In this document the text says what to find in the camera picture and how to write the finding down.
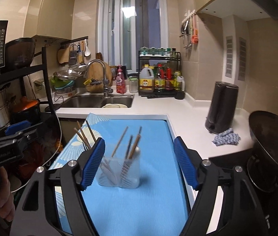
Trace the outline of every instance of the white countertop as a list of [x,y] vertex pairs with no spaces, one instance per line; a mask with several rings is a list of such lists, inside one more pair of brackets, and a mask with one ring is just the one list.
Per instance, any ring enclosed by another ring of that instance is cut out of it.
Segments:
[[[90,95],[90,93],[85,92],[84,89],[79,89],[76,95]],[[137,93],[132,95],[134,95],[134,100],[131,108],[60,108],[56,114],[62,118],[84,119],[89,113],[94,113],[111,119],[167,120],[172,137],[181,136],[187,147],[196,150],[203,159],[242,151],[253,146],[248,124],[249,114],[245,110],[237,109],[232,123],[234,132],[241,137],[239,144],[237,146],[223,145],[217,147],[212,143],[215,135],[210,134],[205,128],[210,101],[195,101],[188,94],[184,100],[176,100],[175,98],[147,99]],[[219,187],[208,232],[217,228],[222,199],[223,191]]]

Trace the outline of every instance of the wok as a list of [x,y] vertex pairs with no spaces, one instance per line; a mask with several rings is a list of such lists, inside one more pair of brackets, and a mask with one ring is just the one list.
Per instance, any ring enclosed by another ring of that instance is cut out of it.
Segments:
[[278,115],[266,111],[252,112],[249,125],[258,158],[278,173]]

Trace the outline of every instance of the human hand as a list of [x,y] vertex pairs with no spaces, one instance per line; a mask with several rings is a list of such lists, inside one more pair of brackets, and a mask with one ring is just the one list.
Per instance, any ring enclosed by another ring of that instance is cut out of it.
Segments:
[[11,222],[14,218],[16,210],[13,203],[13,195],[10,191],[10,182],[4,167],[0,167],[0,175],[2,177],[0,187],[0,217],[5,218],[8,222]]

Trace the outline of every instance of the spoon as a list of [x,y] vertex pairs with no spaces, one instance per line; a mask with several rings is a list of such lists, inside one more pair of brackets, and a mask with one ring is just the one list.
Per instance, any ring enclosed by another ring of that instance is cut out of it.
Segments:
[[88,41],[85,39],[85,40],[84,40],[84,43],[85,43],[85,52],[84,52],[84,56],[90,56],[90,55],[91,55],[91,52],[90,52],[89,47],[88,47]]

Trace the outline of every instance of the microwave control panel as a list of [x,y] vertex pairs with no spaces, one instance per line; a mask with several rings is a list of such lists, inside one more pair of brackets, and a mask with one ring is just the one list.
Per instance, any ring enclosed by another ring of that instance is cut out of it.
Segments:
[[0,20],[0,67],[5,65],[5,42],[7,26],[7,20]]

